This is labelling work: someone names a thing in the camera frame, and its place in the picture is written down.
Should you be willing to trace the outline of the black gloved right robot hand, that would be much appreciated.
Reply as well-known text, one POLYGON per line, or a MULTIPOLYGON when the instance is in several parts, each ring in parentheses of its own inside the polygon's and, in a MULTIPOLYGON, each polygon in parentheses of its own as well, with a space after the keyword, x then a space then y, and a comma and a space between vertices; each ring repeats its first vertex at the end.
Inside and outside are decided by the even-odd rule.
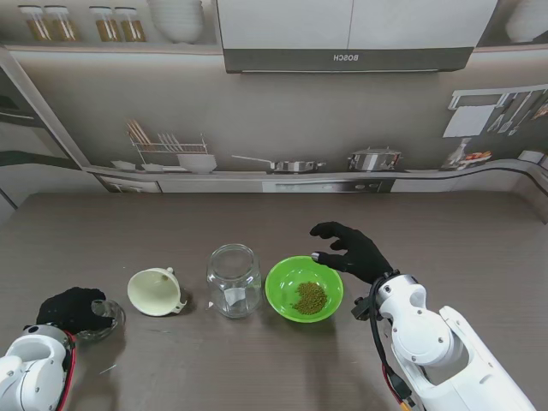
POLYGON ((320 265, 352 274, 368 284, 373 284, 385 273, 393 272, 375 243, 357 229, 338 222, 324 222, 315 225, 310 235, 324 240, 335 238, 331 250, 344 251, 344 254, 315 252, 313 259, 320 265))

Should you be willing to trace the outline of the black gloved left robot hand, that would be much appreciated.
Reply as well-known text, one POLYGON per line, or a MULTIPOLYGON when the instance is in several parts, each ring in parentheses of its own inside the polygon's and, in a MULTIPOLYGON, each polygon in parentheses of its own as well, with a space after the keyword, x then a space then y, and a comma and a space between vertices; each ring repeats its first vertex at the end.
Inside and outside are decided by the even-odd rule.
POLYGON ((36 325, 52 325, 72 335, 109 329, 115 320, 99 316, 92 310, 94 301, 105 300, 105 294, 99 289, 67 289, 41 304, 36 325))

